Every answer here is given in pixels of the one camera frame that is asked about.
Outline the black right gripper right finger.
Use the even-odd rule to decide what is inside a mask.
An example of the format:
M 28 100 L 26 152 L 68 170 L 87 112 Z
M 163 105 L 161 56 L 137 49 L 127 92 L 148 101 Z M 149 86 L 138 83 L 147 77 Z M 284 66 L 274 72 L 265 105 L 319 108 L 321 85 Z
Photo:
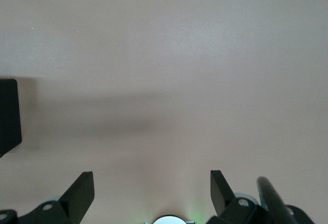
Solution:
M 210 172 L 211 200 L 216 212 L 207 223 L 269 223 L 270 215 L 249 197 L 237 196 L 220 170 Z

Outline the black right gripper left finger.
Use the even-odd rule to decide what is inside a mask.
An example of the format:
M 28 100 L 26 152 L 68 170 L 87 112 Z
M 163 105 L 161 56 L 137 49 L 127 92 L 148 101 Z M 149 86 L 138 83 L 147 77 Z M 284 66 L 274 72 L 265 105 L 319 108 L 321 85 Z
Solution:
M 83 172 L 59 198 L 42 203 L 18 218 L 18 223 L 79 224 L 94 200 L 92 172 Z

